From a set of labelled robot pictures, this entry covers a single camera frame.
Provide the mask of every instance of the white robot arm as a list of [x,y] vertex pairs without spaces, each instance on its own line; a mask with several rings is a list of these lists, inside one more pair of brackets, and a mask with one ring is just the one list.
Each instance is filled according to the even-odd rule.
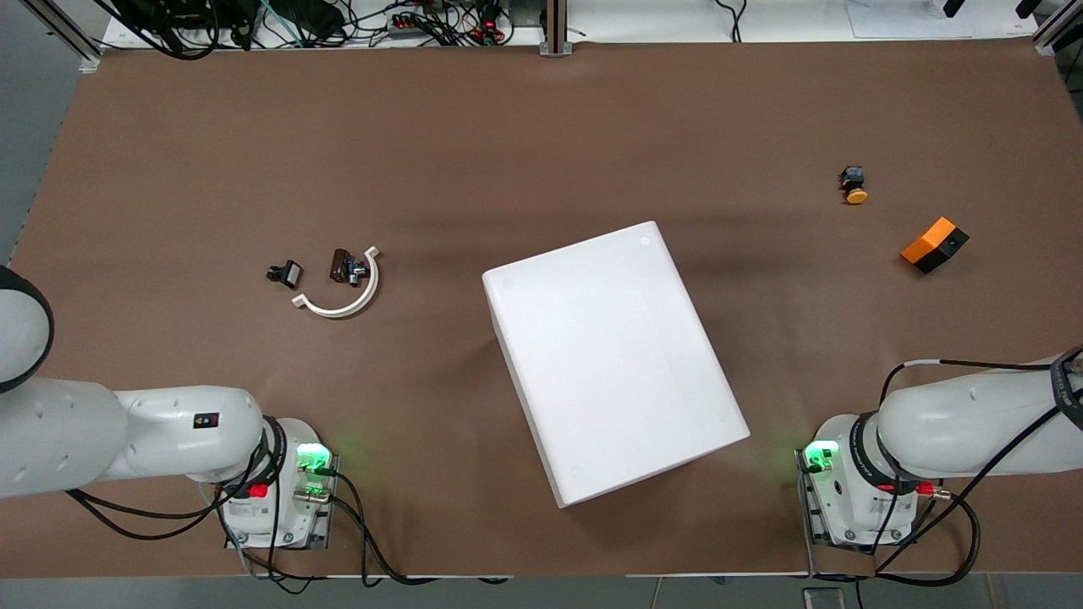
[[41,293],[0,267],[0,500],[185,475],[237,490],[223,516],[243,545],[308,546],[332,489],[315,474],[331,456],[311,427],[263,417],[243,389],[31,378],[53,328]]
[[[991,370],[900,389],[876,412],[827,419],[803,452],[812,488],[810,511],[819,516],[814,533],[826,543],[856,547],[905,539],[916,516],[921,482],[973,477],[1051,409],[1061,402],[1079,404],[1083,378],[1078,355],[1077,350],[1056,362],[1030,365],[1052,365],[1052,372]],[[904,366],[941,363],[917,360]],[[1060,399],[1055,391],[1058,378]],[[1074,413],[1073,418],[1067,416],[1073,409],[1065,410],[989,474],[1083,468],[1083,422]]]

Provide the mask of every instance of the brown table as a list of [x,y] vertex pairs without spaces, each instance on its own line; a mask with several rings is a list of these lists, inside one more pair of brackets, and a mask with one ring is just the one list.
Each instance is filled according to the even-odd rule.
[[[1028,41],[536,53],[109,53],[15,254],[56,314],[41,374],[244,387],[303,418],[404,572],[799,572],[792,451],[821,422],[872,409],[906,359],[1033,360],[1083,336],[1083,129]],[[867,172],[859,207],[837,191],[848,164]],[[971,241],[923,277],[899,251],[941,215]],[[559,510],[481,273],[649,219],[752,438]],[[263,278],[293,258],[317,303],[345,303],[331,250],[374,244],[381,287],[351,320]],[[183,478],[92,489],[201,505]],[[1083,570],[1081,502],[1083,472],[988,480],[977,569]],[[62,494],[0,510],[3,576],[239,572],[210,521],[140,543]],[[356,573],[337,522],[332,549],[282,566]],[[965,534],[899,569],[954,569]]]

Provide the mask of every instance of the metal frame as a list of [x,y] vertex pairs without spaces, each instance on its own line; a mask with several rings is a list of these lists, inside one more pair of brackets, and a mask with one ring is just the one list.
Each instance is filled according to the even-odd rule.
[[567,41],[567,0],[546,0],[545,40],[542,42],[543,57],[566,57],[572,54],[572,43]]
[[51,29],[68,49],[82,57],[80,72],[94,72],[102,59],[102,49],[94,39],[79,28],[75,21],[57,7],[52,0],[18,0],[26,10],[34,13],[38,20]]
[[1054,54],[1060,40],[1072,28],[1075,20],[1083,14],[1083,0],[1069,0],[1034,33],[1034,47],[1043,55]]

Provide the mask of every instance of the white c-shaped part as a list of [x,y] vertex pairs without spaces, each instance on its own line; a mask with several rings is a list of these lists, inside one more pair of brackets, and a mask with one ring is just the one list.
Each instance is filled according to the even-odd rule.
[[376,294],[376,284],[380,280],[380,271],[376,268],[376,256],[380,254],[376,246],[369,247],[365,250],[365,259],[368,260],[368,284],[365,286],[365,290],[361,293],[361,296],[353,301],[352,304],[348,304],[341,309],[321,309],[313,304],[306,296],[303,294],[293,298],[293,306],[298,309],[308,307],[310,311],[322,316],[331,320],[337,320],[339,318],[348,318],[357,311],[365,308],[368,301],[373,299],[373,295]]

